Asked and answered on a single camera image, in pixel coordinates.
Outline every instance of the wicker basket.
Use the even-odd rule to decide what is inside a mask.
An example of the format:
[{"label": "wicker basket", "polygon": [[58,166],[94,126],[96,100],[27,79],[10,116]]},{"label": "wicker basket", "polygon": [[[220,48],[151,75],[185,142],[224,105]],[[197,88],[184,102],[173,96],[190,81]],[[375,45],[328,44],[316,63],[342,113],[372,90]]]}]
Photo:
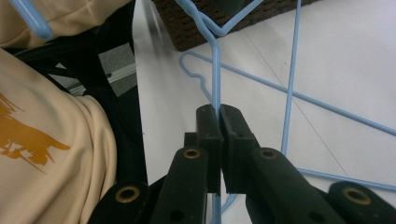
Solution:
[{"label": "wicker basket", "polygon": [[[204,44],[206,40],[199,33],[193,19],[188,16],[175,0],[151,0],[163,20],[172,43],[179,51]],[[318,0],[303,0],[303,6]],[[192,2],[217,25],[222,26],[230,17],[220,13],[210,0],[192,0]],[[259,21],[295,9],[297,0],[266,0],[241,20],[231,32],[238,31]]]}]

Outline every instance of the orange graphic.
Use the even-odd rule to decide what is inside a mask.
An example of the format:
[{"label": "orange graphic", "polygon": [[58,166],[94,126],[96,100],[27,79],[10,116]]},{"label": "orange graphic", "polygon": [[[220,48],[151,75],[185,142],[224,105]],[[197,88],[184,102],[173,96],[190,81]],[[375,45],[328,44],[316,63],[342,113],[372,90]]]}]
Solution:
[{"label": "orange graphic", "polygon": [[2,126],[0,155],[11,159],[21,158],[44,174],[37,165],[46,165],[48,159],[55,162],[49,153],[49,147],[61,150],[67,150],[70,147],[12,118],[11,113],[16,112],[16,109],[23,111],[0,93],[0,124]]}]

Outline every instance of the light blue wire hanger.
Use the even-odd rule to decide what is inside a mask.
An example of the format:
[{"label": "light blue wire hanger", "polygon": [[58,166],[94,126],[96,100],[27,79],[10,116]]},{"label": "light blue wire hanger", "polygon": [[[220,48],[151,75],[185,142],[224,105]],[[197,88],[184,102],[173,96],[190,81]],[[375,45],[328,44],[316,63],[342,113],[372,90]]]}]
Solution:
[{"label": "light blue wire hanger", "polygon": [[30,0],[9,0],[30,29],[40,38],[51,39],[52,30]]},{"label": "light blue wire hanger", "polygon": [[[391,134],[396,136],[396,130],[393,130],[389,127],[386,127],[384,125],[378,124],[376,122],[373,122],[371,120],[359,117],[357,115],[354,115],[352,113],[346,112],[345,110],[342,110],[340,108],[337,108],[332,105],[327,105],[319,100],[313,99],[309,96],[300,94],[298,92],[293,91],[293,82],[294,82],[294,68],[295,68],[295,63],[296,63],[296,52],[297,52],[297,40],[298,40],[298,31],[299,31],[299,19],[300,19],[300,13],[301,13],[301,0],[298,0],[297,3],[297,10],[296,10],[296,20],[295,20],[295,26],[294,26],[294,36],[293,36],[293,45],[292,45],[292,54],[291,54],[291,64],[290,64],[290,80],[289,80],[289,87],[285,88],[279,85],[276,85],[275,83],[272,83],[270,81],[267,81],[263,78],[260,77],[255,77],[251,74],[248,74],[246,72],[243,72],[241,70],[238,70],[236,68],[233,68],[229,65],[222,64],[220,63],[220,57],[219,57],[219,45],[216,41],[216,38],[210,34],[208,28],[215,33],[216,35],[219,36],[224,36],[226,35],[232,28],[233,28],[233,22],[239,22],[242,20],[242,18],[239,18],[239,16],[242,16],[243,13],[245,13],[245,16],[248,14],[246,11],[242,10],[240,13],[238,13],[235,17],[232,18],[229,22],[227,22],[223,28],[218,27],[212,20],[210,20],[205,14],[202,12],[199,12],[196,6],[190,1],[190,0],[177,0],[177,2],[183,7],[183,9],[193,17],[195,23],[197,24],[198,30],[203,34],[203,36],[206,38],[206,40],[209,42],[211,48],[212,48],[212,59],[208,59],[205,56],[199,55],[197,53],[191,52],[191,51],[186,51],[180,55],[179,58],[179,65],[181,69],[190,77],[197,77],[200,79],[201,82],[201,89],[208,99],[209,102],[214,106],[215,109],[219,107],[219,102],[220,102],[220,83],[219,83],[219,68],[223,67],[225,69],[228,69],[230,71],[235,72],[236,74],[239,74],[244,77],[248,77],[252,80],[258,81],[262,84],[265,84],[269,87],[275,88],[279,91],[285,92],[288,97],[287,97],[287,103],[286,103],[286,110],[285,110],[285,121],[284,121],[284,131],[282,135],[282,147],[281,147],[281,152],[283,154],[287,154],[287,144],[288,144],[288,138],[289,138],[289,127],[290,127],[290,111],[291,111],[291,100],[292,96],[297,97],[299,99],[305,100],[313,105],[320,106],[322,108],[325,108],[327,110],[330,110],[334,113],[337,113],[341,116],[344,116],[349,119],[353,119],[357,122],[360,122],[362,124],[368,125],[372,128],[378,129],[379,131]],[[262,1],[255,1],[249,5],[252,6],[253,4],[257,4],[257,2],[262,2]],[[212,95],[210,95],[209,91],[207,90],[205,86],[205,78],[202,75],[199,74],[193,74],[191,73],[183,64],[183,59],[187,55],[192,55],[194,57],[197,57],[199,59],[202,59],[204,61],[207,61],[209,63],[212,63]],[[306,169],[300,169],[298,168],[300,173],[304,175],[312,175],[315,177],[322,177],[322,178],[327,178],[330,180],[334,181],[352,181],[358,184],[362,184],[364,186],[367,186],[369,188],[375,188],[375,189],[382,189],[382,190],[388,190],[388,191],[396,191],[396,186],[392,185],[387,185],[387,184],[382,184],[382,183],[375,183],[375,182],[370,182],[370,181],[365,181],[365,180],[360,180],[360,179],[355,179],[355,178],[349,178],[349,177],[344,177],[340,175],[331,175],[331,174],[325,174],[317,171],[311,171],[311,170],[306,170]],[[227,200],[227,203],[223,206],[223,209],[221,212],[225,211],[227,207],[232,203],[234,198],[229,198]],[[212,219],[216,224],[221,222],[219,215],[219,209],[214,209],[214,218]]]}]

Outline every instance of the white floor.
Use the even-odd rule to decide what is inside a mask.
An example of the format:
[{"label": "white floor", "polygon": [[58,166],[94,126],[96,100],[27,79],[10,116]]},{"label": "white floor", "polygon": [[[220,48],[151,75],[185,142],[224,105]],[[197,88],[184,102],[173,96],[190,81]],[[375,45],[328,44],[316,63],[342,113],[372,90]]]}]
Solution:
[{"label": "white floor", "polygon": [[[219,40],[222,61],[288,86],[295,11]],[[294,90],[396,129],[396,2],[321,0],[303,7]],[[137,1],[134,18],[137,81],[149,181],[165,175],[195,109],[208,104],[199,83],[178,67],[172,43],[150,1]],[[194,52],[210,56],[205,44]],[[211,65],[192,57],[191,71]],[[262,147],[280,149],[286,94],[222,70],[222,102],[239,108]],[[299,168],[396,186],[396,137],[294,99],[288,158]],[[308,177],[328,190],[330,181]],[[396,206],[396,193],[376,190]],[[223,223],[249,223],[243,197]]]}]

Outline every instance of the beige fabric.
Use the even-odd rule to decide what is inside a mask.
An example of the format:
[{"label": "beige fabric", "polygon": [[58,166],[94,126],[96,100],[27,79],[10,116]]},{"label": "beige fabric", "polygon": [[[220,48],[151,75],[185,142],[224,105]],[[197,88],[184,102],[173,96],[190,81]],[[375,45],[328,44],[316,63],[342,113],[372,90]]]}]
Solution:
[{"label": "beige fabric", "polygon": [[[129,0],[32,0],[57,36],[76,35],[102,24]],[[0,1],[0,48],[33,48],[48,40],[27,27],[9,0]]]},{"label": "beige fabric", "polygon": [[0,49],[0,223],[86,223],[115,173],[102,107]]}]

